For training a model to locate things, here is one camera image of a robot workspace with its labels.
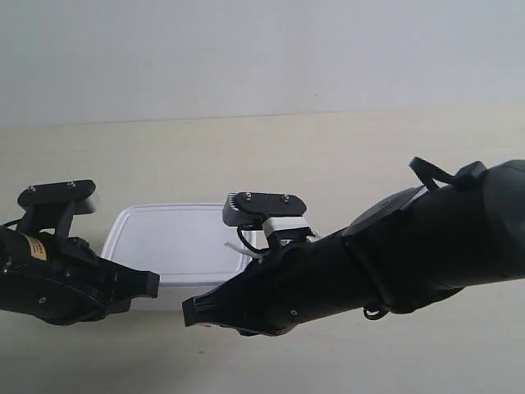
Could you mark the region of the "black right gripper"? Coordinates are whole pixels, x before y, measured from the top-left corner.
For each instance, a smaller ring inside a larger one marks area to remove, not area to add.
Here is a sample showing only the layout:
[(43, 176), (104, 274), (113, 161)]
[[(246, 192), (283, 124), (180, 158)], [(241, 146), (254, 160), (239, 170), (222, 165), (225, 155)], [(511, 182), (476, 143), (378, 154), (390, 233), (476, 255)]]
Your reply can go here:
[(369, 320), (386, 307), (366, 270), (348, 249), (342, 230), (289, 249), (279, 259), (182, 303), (186, 327), (237, 328), (245, 337), (279, 336), (302, 323), (362, 309)]

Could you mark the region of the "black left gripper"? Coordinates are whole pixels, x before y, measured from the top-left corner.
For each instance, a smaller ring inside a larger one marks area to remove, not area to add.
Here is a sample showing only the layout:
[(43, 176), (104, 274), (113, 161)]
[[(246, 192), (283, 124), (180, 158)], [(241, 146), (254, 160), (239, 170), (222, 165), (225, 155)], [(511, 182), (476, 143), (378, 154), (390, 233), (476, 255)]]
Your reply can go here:
[(96, 322), (158, 297), (160, 276), (103, 259), (66, 227), (1, 227), (1, 310), (51, 325)]

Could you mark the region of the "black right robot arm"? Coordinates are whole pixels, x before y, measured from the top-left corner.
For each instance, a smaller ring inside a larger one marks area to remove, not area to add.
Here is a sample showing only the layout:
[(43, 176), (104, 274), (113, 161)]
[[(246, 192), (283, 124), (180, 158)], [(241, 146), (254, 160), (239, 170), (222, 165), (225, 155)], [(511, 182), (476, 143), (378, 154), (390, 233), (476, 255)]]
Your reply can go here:
[(276, 337), (361, 309), (410, 314), (470, 286), (524, 277), (524, 162), (470, 163), (449, 174), (421, 158), (419, 186), (390, 195), (347, 227), (318, 237), (296, 195), (238, 192), (222, 220), (267, 247), (209, 292), (185, 300), (185, 325)]

